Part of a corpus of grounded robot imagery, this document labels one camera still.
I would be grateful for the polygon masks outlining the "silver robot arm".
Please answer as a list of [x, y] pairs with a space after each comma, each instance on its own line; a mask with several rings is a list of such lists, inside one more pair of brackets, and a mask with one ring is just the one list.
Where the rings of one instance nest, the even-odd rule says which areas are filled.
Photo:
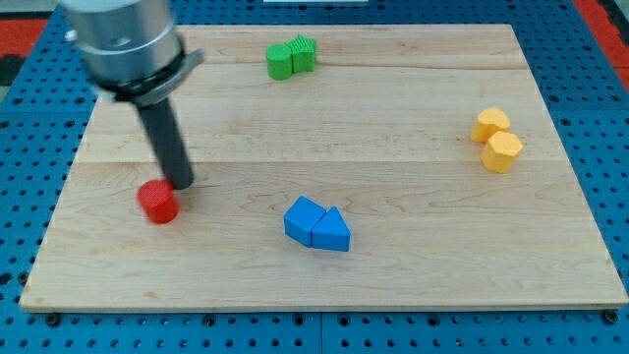
[[118, 101], [139, 107], [166, 98], [203, 62], [188, 52], [168, 0], [61, 0], [70, 23], [66, 38], [87, 71]]

